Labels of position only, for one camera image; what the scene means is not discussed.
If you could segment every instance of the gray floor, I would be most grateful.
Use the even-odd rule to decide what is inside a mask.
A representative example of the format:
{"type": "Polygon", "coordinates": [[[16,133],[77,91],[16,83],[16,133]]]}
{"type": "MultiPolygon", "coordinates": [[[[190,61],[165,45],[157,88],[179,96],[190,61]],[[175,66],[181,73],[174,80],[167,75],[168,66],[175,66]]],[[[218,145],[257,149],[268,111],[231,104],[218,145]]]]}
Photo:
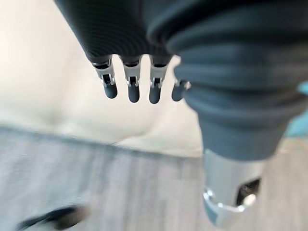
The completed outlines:
{"type": "MultiPolygon", "coordinates": [[[[0,129],[0,230],[63,204],[89,206],[72,231],[212,231],[198,158],[0,129]]],[[[308,230],[308,142],[287,141],[258,204],[231,231],[308,230]]],[[[47,231],[50,228],[33,228],[47,231]]]]}

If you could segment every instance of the white fabric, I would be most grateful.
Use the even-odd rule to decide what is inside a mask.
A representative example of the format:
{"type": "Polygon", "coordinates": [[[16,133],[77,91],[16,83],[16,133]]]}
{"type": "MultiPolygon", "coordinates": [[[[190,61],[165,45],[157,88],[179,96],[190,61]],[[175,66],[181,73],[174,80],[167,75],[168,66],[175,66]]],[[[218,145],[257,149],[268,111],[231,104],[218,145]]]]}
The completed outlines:
{"type": "Polygon", "coordinates": [[[42,133],[163,154],[199,156],[197,116],[173,102],[173,58],[161,100],[150,104],[150,60],[141,61],[140,100],[127,96],[113,57],[118,96],[110,100],[75,35],[51,0],[0,1],[0,122],[42,133]]]}

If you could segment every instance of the black textured cover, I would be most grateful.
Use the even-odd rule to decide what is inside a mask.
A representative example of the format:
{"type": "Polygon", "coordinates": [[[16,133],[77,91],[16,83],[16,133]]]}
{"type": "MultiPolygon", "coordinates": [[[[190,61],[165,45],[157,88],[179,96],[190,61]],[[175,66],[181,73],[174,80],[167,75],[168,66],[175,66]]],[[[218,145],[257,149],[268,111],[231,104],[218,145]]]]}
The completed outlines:
{"type": "Polygon", "coordinates": [[[55,0],[87,58],[99,63],[104,55],[168,55],[149,44],[145,30],[126,10],[123,0],[55,0]]]}

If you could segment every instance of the robotic arm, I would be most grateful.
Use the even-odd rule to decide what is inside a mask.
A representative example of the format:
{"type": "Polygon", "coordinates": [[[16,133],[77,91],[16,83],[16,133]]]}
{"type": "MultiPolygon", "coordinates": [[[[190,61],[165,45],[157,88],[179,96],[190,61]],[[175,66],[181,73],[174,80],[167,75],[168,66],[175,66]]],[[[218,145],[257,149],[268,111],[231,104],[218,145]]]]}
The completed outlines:
{"type": "Polygon", "coordinates": [[[120,55],[129,99],[139,99],[140,57],[151,55],[150,102],[157,103],[172,55],[175,101],[197,112],[204,145],[204,204],[226,227],[251,206],[267,162],[307,106],[308,3],[299,0],[55,0],[117,95],[111,54],[120,55]],[[185,90],[190,82],[191,88],[185,90]]]}

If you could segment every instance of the black object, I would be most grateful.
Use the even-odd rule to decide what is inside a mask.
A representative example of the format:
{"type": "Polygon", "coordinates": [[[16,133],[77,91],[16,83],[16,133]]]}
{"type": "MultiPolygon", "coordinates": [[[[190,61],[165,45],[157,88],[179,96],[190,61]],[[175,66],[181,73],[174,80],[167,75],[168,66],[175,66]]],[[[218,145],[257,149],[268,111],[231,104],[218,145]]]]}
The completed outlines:
{"type": "Polygon", "coordinates": [[[105,94],[109,99],[114,99],[117,96],[117,88],[116,83],[114,85],[107,84],[107,86],[104,86],[105,94]]]}
{"type": "Polygon", "coordinates": [[[161,88],[155,83],[154,87],[150,87],[149,100],[152,104],[156,104],[160,99],[161,88]]]}
{"type": "Polygon", "coordinates": [[[42,216],[33,217],[21,222],[17,226],[17,231],[26,230],[38,223],[53,223],[55,229],[65,230],[78,224],[84,220],[86,216],[87,211],[85,207],[77,205],[64,206],[63,208],[58,208],[42,216]]]}
{"type": "Polygon", "coordinates": [[[173,101],[177,102],[183,99],[183,92],[185,91],[185,84],[186,84],[186,81],[183,81],[183,80],[174,84],[172,94],[171,94],[173,101]]]}
{"type": "Polygon", "coordinates": [[[140,98],[139,86],[136,87],[136,85],[133,83],[128,87],[128,98],[132,103],[138,102],[140,98]]]}

